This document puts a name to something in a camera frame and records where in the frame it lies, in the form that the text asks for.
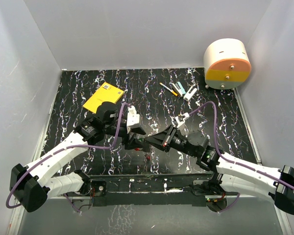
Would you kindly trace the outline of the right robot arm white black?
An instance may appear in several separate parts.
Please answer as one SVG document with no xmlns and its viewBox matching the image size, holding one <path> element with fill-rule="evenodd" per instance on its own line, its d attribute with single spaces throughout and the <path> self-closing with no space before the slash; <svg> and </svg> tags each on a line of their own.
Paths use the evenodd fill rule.
<svg viewBox="0 0 294 235">
<path fill-rule="evenodd" d="M 196 158 L 198 166 L 214 174 L 207 183 L 212 193 L 236 192 L 263 198 L 294 215 L 293 167 L 274 168 L 244 161 L 210 146 L 200 132 L 184 136 L 172 125 L 144 140 L 164 152 L 173 148 Z"/>
</svg>

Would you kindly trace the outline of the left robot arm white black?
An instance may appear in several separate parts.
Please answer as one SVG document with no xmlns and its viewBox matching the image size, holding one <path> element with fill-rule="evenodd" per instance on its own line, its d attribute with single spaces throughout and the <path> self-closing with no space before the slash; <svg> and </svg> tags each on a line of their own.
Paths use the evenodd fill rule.
<svg viewBox="0 0 294 235">
<path fill-rule="evenodd" d="M 9 204 L 11 197 L 27 212 L 33 212 L 58 195 L 68 192 L 87 195 L 92 184 L 86 174 L 77 171 L 56 177 L 56 172 L 89 149 L 112 149 L 118 137 L 125 149 L 146 149 L 137 135 L 145 135 L 145 131 L 134 106 L 124 102 L 118 109 L 112 102 L 103 102 L 47 154 L 25 166 L 17 164 L 12 168 L 6 207 L 16 208 Z"/>
</svg>

